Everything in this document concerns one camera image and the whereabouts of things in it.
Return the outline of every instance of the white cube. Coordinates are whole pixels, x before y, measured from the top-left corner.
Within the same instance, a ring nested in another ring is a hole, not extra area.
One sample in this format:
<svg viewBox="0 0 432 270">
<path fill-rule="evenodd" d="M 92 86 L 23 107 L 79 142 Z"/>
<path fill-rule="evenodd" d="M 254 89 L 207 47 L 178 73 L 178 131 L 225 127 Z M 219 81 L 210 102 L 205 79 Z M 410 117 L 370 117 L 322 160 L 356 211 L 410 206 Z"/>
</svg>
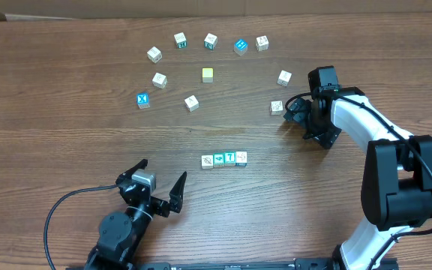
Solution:
<svg viewBox="0 0 432 270">
<path fill-rule="evenodd" d="M 153 85 L 161 89 L 166 87 L 167 82 L 168 80 L 166 79 L 166 76 L 161 73 L 156 73 L 153 77 Z"/>
<path fill-rule="evenodd" d="M 181 32 L 174 35 L 174 39 L 176 41 L 176 46 L 178 49 L 185 48 L 188 45 L 186 41 L 185 33 Z"/>
<path fill-rule="evenodd" d="M 217 43 L 218 43 L 218 37 L 216 37 L 211 33 L 209 33 L 204 39 L 204 47 L 210 50 L 214 50 Z"/>
<path fill-rule="evenodd" d="M 186 107 L 189 109 L 190 112 L 194 111 L 195 109 L 200 107 L 200 103 L 196 99 L 195 96 L 190 96 L 184 100 L 186 103 Z"/>
<path fill-rule="evenodd" d="M 246 167 L 248 164 L 248 153 L 244 151 L 236 152 L 236 166 Z"/>
<path fill-rule="evenodd" d="M 258 52 L 261 52 L 263 50 L 267 50 L 269 48 L 269 40 L 266 36 L 257 37 L 256 38 L 256 48 L 258 49 Z"/>
<path fill-rule="evenodd" d="M 288 83 L 291 79 L 291 73 L 282 70 L 279 74 L 279 78 L 277 79 L 277 84 L 282 86 L 288 86 Z"/>
<path fill-rule="evenodd" d="M 272 101 L 271 102 L 271 108 L 269 109 L 271 111 L 272 116 L 280 116 L 283 114 L 283 101 Z"/>
<path fill-rule="evenodd" d="M 212 169 L 213 168 L 213 156 L 212 156 L 212 154 L 201 156 L 201 167 L 203 169 Z"/>
<path fill-rule="evenodd" d="M 148 51 L 148 58 L 149 60 L 153 61 L 153 63 L 158 63 L 158 61 L 160 61 L 163 58 L 163 55 L 161 54 L 161 51 L 158 48 L 152 47 Z"/>
<path fill-rule="evenodd" d="M 203 68 L 202 69 L 202 82 L 203 83 L 212 83 L 213 82 L 213 69 Z"/>
</svg>

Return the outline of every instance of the letter cube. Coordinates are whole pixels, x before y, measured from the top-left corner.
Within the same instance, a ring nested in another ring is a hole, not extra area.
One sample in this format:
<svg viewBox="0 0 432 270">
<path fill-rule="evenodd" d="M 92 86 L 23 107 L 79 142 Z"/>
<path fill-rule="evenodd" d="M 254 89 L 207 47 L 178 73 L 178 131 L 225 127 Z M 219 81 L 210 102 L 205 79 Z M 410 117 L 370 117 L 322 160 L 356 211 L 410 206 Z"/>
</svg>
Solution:
<svg viewBox="0 0 432 270">
<path fill-rule="evenodd" d="M 209 33 L 204 39 L 204 47 L 210 50 L 214 50 L 217 43 L 218 43 L 218 37 L 216 37 L 211 33 Z"/>
<path fill-rule="evenodd" d="M 186 103 L 186 107 L 189 109 L 190 112 L 194 111 L 195 109 L 200 107 L 200 103 L 196 99 L 195 96 L 190 96 L 184 100 Z"/>
<path fill-rule="evenodd" d="M 267 50 L 269 48 L 269 40 L 266 36 L 257 37 L 256 38 L 256 48 L 258 49 L 258 52 L 261 52 L 263 50 Z"/>
<path fill-rule="evenodd" d="M 271 102 L 271 115 L 280 116 L 283 114 L 283 101 L 272 101 Z"/>
<path fill-rule="evenodd" d="M 235 166 L 236 165 L 236 153 L 226 152 L 224 153 L 224 166 Z"/>
<path fill-rule="evenodd" d="M 243 151 L 236 152 L 236 166 L 246 167 L 248 164 L 248 153 Z"/>
<path fill-rule="evenodd" d="M 213 69 L 212 68 L 203 68 L 202 69 L 202 82 L 203 83 L 212 83 L 213 82 Z"/>
<path fill-rule="evenodd" d="M 234 44 L 234 52 L 239 56 L 243 56 L 248 51 L 248 43 L 240 39 Z"/>
<path fill-rule="evenodd" d="M 167 82 L 168 80 L 166 79 L 166 76 L 161 73 L 156 73 L 153 77 L 153 85 L 161 89 L 166 87 Z"/>
<path fill-rule="evenodd" d="M 140 109 L 149 108 L 149 94 L 141 93 L 136 96 L 136 103 Z"/>
<path fill-rule="evenodd" d="M 188 42 L 186 41 L 185 33 L 183 32 L 179 34 L 175 34 L 174 39 L 176 40 L 176 46 L 178 46 L 178 49 L 185 48 L 188 45 Z"/>
<path fill-rule="evenodd" d="M 148 58 L 149 60 L 153 61 L 153 63 L 158 63 L 158 61 L 160 61 L 163 58 L 163 55 L 161 54 L 161 51 L 158 48 L 152 47 L 148 51 Z"/>
<path fill-rule="evenodd" d="M 277 79 L 277 84 L 282 86 L 288 86 L 288 83 L 291 79 L 291 73 L 282 70 L 279 74 L 279 78 Z"/>
<path fill-rule="evenodd" d="M 212 156 L 212 154 L 201 156 L 201 167 L 203 169 L 212 169 L 213 168 L 213 156 Z"/>
<path fill-rule="evenodd" d="M 224 167 L 224 154 L 214 154 L 213 155 L 213 167 L 221 168 Z"/>
</svg>

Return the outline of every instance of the blue cube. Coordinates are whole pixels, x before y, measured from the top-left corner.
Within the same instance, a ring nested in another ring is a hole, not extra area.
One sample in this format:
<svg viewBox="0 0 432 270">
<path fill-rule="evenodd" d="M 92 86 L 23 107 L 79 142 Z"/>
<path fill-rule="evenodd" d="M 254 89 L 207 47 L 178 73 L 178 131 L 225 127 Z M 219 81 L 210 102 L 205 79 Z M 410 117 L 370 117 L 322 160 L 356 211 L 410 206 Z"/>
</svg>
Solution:
<svg viewBox="0 0 432 270">
<path fill-rule="evenodd" d="M 234 44 L 234 51 L 239 56 L 243 56 L 248 51 L 248 43 L 242 39 Z"/>
<path fill-rule="evenodd" d="M 141 93 L 137 95 L 137 101 L 138 107 L 140 109 L 149 108 L 149 94 L 148 93 Z"/>
</svg>

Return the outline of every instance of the row of blocks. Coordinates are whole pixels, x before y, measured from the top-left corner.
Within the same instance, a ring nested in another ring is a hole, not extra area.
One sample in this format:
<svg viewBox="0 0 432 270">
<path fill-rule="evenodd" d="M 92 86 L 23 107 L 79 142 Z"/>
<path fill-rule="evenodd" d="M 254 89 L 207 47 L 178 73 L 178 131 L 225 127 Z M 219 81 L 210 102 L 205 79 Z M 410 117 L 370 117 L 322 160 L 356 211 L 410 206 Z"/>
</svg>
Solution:
<svg viewBox="0 0 432 270">
<path fill-rule="evenodd" d="M 211 67 L 205 67 L 202 69 L 202 82 L 203 83 L 213 82 L 213 69 Z M 154 75 L 153 86 L 164 89 L 167 83 L 168 83 L 168 79 L 166 78 L 166 75 L 163 75 L 158 72 Z"/>
<path fill-rule="evenodd" d="M 201 156 L 201 167 L 203 169 L 221 168 L 229 166 L 246 167 L 248 164 L 248 153 L 245 151 L 224 152 L 213 155 Z"/>
<path fill-rule="evenodd" d="M 288 86 L 291 79 L 291 73 L 282 70 L 279 77 L 277 78 L 277 84 L 282 86 Z M 205 67 L 202 69 L 202 82 L 203 83 L 213 83 L 214 71 L 211 67 Z M 156 73 L 153 77 L 153 86 L 159 87 L 161 89 L 166 87 L 168 80 L 166 75 L 161 73 Z"/>
<path fill-rule="evenodd" d="M 188 42 L 186 41 L 185 33 L 175 34 L 174 38 L 176 40 L 176 46 L 179 49 L 185 48 L 188 46 Z M 214 50 L 217 43 L 218 43 L 218 37 L 209 33 L 204 40 L 204 47 L 206 47 L 210 50 Z M 257 37 L 256 38 L 256 48 L 259 52 L 263 51 L 263 50 L 267 50 L 269 48 L 268 38 L 266 36 Z M 246 53 L 246 51 L 248 51 L 248 43 L 242 39 L 236 41 L 236 43 L 234 44 L 234 51 L 239 56 L 243 56 Z M 153 46 L 148 51 L 148 58 L 153 63 L 158 63 L 163 58 L 163 54 L 161 53 L 161 51 L 158 48 Z"/>
<path fill-rule="evenodd" d="M 192 112 L 195 109 L 200 107 L 200 102 L 196 99 L 194 95 L 186 98 L 184 100 L 184 103 L 186 104 L 187 109 Z M 149 108 L 149 94 L 148 93 L 140 93 L 136 96 L 136 104 L 138 104 L 138 107 L 140 109 Z"/>
</svg>

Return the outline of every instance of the printed symbol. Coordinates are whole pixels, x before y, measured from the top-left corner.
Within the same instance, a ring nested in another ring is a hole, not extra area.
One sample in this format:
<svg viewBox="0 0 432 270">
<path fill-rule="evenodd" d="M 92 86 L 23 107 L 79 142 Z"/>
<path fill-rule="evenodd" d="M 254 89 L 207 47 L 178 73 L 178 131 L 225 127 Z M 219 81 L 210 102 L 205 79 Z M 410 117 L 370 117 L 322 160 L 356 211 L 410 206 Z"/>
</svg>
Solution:
<svg viewBox="0 0 432 270">
<path fill-rule="evenodd" d="M 146 102 L 148 102 L 148 101 L 147 101 L 147 98 L 144 94 L 141 94 L 138 96 L 138 103 L 146 103 Z"/>
</svg>

